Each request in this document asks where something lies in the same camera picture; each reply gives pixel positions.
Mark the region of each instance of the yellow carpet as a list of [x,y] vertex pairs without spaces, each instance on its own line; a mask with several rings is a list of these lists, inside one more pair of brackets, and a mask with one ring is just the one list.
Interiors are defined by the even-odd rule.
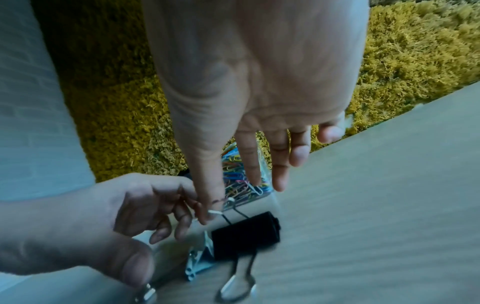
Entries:
[[[371,9],[347,136],[480,79],[480,4],[470,2],[397,2]],[[155,76],[140,0],[32,5],[97,180],[185,169]],[[269,160],[268,145],[258,136]],[[312,150],[321,147],[312,137]]]

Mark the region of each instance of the table surface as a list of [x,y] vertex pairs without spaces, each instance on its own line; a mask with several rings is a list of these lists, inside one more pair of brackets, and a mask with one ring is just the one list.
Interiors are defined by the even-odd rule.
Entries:
[[[281,242],[257,256],[245,303],[480,302],[478,96],[480,83],[293,169],[276,194]],[[157,302],[213,303],[231,270],[222,263],[193,282],[177,273]]]

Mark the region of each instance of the white wall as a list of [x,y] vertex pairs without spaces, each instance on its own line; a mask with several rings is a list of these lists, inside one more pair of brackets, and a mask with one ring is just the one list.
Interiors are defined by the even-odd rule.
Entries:
[[94,182],[29,1],[0,0],[0,201]]

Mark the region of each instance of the hand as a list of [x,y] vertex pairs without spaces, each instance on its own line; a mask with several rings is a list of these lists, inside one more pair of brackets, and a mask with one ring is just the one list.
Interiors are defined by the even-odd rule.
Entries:
[[148,245],[132,239],[154,230],[150,243],[182,238],[197,195],[183,177],[128,174],[90,188],[27,202],[0,203],[0,271],[33,274],[90,266],[137,287],[154,272]]
[[225,195],[220,153],[235,136],[248,179],[260,183],[256,131],[270,145],[273,187],[310,152],[345,133],[344,110],[366,39],[367,0],[143,0],[158,76],[206,223]]

